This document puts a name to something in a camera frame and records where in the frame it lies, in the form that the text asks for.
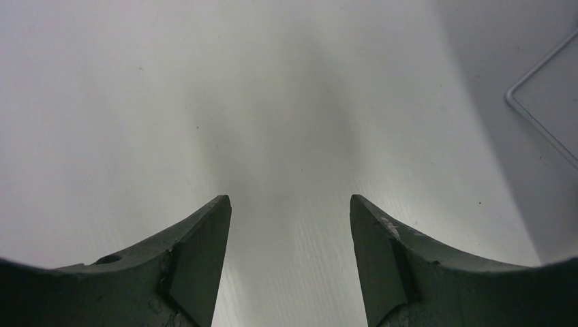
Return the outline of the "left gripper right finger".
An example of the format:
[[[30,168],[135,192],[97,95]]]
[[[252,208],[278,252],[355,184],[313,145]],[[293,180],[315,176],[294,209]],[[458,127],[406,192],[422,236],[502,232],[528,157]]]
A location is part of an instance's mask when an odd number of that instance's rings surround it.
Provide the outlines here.
[[[519,266],[458,250],[360,195],[350,226],[370,326],[576,326],[577,259]]]

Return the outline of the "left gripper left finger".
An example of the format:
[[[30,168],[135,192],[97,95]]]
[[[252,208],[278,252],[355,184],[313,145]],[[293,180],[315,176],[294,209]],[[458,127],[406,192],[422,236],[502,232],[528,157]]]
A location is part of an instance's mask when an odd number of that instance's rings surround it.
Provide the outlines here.
[[[231,218],[217,196],[184,220],[86,265],[1,261],[2,326],[210,326]]]

